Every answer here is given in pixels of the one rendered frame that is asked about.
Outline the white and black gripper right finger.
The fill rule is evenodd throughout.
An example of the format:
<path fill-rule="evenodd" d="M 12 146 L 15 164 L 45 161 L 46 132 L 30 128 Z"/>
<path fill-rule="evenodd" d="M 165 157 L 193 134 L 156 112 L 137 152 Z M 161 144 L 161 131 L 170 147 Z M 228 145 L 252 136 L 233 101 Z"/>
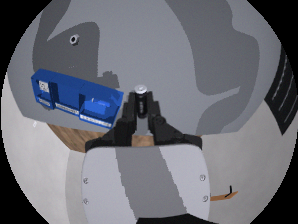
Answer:
<path fill-rule="evenodd" d="M 153 101 L 152 91 L 148 91 L 147 93 L 147 119 L 148 130 L 150 130 L 150 133 L 153 134 L 154 146 L 189 143 L 193 145 L 195 144 L 201 148 L 202 151 L 201 137 L 190 134 L 182 134 L 179 130 L 169 125 L 166 119 L 161 116 L 159 101 Z"/>

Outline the blue battery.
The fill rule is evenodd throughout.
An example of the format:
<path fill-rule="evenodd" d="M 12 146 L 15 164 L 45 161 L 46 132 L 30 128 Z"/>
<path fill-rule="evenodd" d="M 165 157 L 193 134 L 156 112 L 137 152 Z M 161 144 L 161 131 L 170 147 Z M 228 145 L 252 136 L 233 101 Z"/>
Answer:
<path fill-rule="evenodd" d="M 95 98 L 92 98 L 92 102 L 103 105 L 103 106 L 106 106 L 106 107 L 111 106 L 111 103 L 104 102 L 104 101 L 101 101 L 101 100 L 98 100 L 98 99 L 95 99 Z"/>

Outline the small silver hex nut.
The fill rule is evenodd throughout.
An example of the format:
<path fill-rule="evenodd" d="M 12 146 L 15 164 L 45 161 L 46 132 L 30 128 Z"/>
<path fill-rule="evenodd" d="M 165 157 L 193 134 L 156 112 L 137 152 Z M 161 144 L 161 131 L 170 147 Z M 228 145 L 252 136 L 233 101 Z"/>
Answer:
<path fill-rule="evenodd" d="M 71 44 L 74 44 L 74 43 L 78 42 L 78 41 L 79 41 L 79 38 L 80 38 L 80 37 L 79 37 L 78 34 L 71 36 L 71 38 L 70 38 L 70 43 L 71 43 Z"/>

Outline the blue rack of labelled bins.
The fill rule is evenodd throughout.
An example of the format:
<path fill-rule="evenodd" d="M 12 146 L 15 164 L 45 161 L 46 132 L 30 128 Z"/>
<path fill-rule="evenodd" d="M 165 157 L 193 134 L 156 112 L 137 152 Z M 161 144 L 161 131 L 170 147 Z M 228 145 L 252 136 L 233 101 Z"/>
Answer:
<path fill-rule="evenodd" d="M 48 83 L 49 93 L 40 90 L 38 80 Z M 124 94 L 106 86 L 45 69 L 39 69 L 31 77 L 31 82 L 36 102 L 107 129 L 111 129 L 114 124 Z M 111 106 L 109 108 L 96 104 L 92 102 L 92 98 L 111 103 Z"/>

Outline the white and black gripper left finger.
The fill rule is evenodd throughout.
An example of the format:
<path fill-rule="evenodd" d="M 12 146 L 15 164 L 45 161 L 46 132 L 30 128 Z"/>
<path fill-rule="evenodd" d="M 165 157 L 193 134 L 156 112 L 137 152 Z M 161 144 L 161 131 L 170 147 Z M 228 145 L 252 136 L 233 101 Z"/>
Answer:
<path fill-rule="evenodd" d="M 92 148 L 100 146 L 132 146 L 132 135 L 135 133 L 135 130 L 137 130 L 135 93 L 129 92 L 128 102 L 125 102 L 123 105 L 122 118 L 119 118 L 116 122 L 116 126 L 114 126 L 101 138 L 99 137 L 87 141 L 85 143 L 85 153 Z"/>

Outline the white domino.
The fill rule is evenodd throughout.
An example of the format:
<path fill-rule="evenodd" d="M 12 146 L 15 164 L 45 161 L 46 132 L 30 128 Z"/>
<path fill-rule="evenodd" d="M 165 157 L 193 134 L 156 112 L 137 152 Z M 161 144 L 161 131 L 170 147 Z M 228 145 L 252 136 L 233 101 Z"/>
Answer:
<path fill-rule="evenodd" d="M 39 81 L 40 89 L 49 93 L 48 83 Z"/>

